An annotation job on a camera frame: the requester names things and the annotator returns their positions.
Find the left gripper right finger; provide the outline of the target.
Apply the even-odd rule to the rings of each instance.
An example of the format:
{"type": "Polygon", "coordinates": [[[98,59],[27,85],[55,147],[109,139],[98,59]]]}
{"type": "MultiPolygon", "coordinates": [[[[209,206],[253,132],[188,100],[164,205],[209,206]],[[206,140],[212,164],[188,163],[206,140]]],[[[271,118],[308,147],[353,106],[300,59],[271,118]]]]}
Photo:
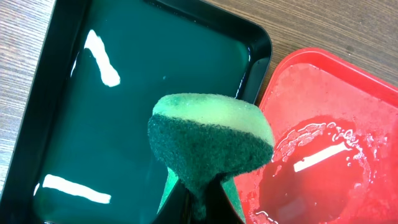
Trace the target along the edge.
{"type": "Polygon", "coordinates": [[[206,224],[244,224],[235,212],[218,179],[212,180],[205,191],[206,224]]]}

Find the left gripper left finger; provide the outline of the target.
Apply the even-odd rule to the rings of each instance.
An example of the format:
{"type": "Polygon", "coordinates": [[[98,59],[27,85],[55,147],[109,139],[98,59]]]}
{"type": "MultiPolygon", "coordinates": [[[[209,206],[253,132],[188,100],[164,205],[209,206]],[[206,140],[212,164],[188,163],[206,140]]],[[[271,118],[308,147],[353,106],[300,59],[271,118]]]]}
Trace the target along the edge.
{"type": "Polygon", "coordinates": [[[193,195],[179,180],[151,224],[196,224],[192,199],[193,195]]]}

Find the green yellow sponge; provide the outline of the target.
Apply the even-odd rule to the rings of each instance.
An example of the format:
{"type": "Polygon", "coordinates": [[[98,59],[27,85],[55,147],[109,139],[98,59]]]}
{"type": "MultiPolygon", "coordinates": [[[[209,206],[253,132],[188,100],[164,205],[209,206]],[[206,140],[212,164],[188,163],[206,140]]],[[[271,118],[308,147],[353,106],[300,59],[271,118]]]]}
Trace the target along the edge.
{"type": "Polygon", "coordinates": [[[193,194],[197,220],[205,219],[211,181],[230,181],[266,165],[274,148],[257,106],[214,94],[163,96],[152,110],[148,135],[156,158],[193,194]]]}

